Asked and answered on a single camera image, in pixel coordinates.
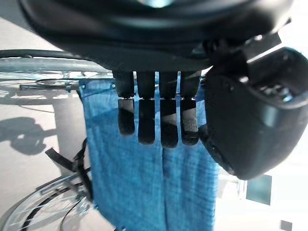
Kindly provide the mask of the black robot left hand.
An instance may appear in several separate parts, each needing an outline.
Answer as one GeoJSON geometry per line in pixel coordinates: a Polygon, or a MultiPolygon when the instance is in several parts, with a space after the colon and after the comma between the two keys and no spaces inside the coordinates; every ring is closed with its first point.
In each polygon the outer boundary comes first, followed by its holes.
{"type": "Polygon", "coordinates": [[[21,0],[53,45],[112,71],[119,128],[154,141],[159,73],[161,144],[201,141],[241,180],[279,165],[308,124],[308,60],[283,46],[292,0],[21,0]]]}

